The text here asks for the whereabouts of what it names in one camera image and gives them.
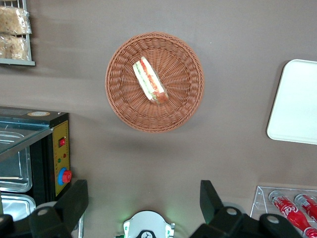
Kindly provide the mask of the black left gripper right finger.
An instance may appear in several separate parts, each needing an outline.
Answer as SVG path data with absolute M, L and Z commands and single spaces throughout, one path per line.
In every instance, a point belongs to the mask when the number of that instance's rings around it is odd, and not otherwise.
M 224 206 L 209 180 L 200 183 L 200 208 L 205 223 L 192 238 L 300 238 L 302 235 L 284 217 L 263 214 L 255 220 L 238 208 Z

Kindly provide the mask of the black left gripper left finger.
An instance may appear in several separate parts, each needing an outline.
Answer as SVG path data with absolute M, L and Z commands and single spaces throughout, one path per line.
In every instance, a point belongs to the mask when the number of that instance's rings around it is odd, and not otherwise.
M 79 179 L 53 206 L 43 204 L 29 216 L 32 237 L 70 238 L 88 204 L 88 183 Z

